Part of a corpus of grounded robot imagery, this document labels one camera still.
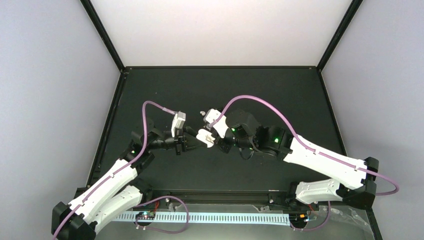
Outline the white earbud charging case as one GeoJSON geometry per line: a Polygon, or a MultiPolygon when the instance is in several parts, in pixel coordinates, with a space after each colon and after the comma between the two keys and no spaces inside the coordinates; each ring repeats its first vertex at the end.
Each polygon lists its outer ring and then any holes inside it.
{"type": "Polygon", "coordinates": [[[212,133],[206,129],[199,129],[196,138],[206,144],[207,148],[211,148],[215,144],[215,138],[213,137],[212,133]]]}

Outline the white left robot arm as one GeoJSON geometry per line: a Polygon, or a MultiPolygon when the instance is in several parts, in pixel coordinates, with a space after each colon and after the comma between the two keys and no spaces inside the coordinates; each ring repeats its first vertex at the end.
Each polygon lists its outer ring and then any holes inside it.
{"type": "Polygon", "coordinates": [[[157,129],[143,119],[141,129],[132,132],[128,148],[94,184],[69,203],[59,202],[52,210],[51,233],[55,240],[93,240],[119,215],[134,208],[147,208],[135,217],[135,224],[153,220],[164,200],[183,201],[171,195],[154,197],[150,184],[140,178],[155,156],[153,150],[174,149],[177,155],[206,144],[196,132],[175,116],[170,131],[157,129]]]}

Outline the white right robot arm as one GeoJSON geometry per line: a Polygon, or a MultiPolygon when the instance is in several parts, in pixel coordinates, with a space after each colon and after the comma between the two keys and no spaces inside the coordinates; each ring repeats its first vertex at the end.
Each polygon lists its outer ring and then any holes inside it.
{"type": "Polygon", "coordinates": [[[265,127],[243,110],[225,116],[212,109],[204,120],[216,132],[214,143],[220,147],[249,148],[251,154],[279,158],[328,177],[313,182],[292,182],[284,196],[290,209],[330,201],[367,210],[375,201],[379,161],[373,157],[356,159],[343,156],[281,127],[265,127]]]}

